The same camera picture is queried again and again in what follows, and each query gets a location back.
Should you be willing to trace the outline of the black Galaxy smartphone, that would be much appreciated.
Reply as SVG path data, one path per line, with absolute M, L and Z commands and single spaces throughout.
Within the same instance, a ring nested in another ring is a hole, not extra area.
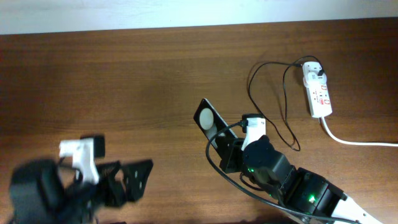
M 223 128 L 228 126 L 225 120 L 206 98 L 201 100 L 193 119 L 207 139 L 211 139 L 218 131 L 221 131 Z M 217 136 L 211 142 L 211 145 L 216 149 L 218 155 L 223 157 L 225 152 L 228 150 L 229 144 L 236 138 L 237 135 L 229 129 Z

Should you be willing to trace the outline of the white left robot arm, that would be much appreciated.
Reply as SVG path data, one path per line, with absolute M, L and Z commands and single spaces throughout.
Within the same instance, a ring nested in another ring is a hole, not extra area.
M 150 159 L 99 165 L 99 182 L 83 181 L 83 175 L 68 187 L 60 168 L 71 166 L 52 159 L 27 162 L 14 169 L 9 194 L 14 207 L 11 223 L 90 223 L 101 207 L 120 208 L 144 195 L 154 163 Z

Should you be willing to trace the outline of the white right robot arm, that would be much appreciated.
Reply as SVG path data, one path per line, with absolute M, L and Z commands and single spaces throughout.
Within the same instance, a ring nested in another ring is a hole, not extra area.
M 378 222 L 323 176 L 292 165 L 267 136 L 247 146 L 242 138 L 216 138 L 215 142 L 222 171 L 246 176 L 297 223 Z

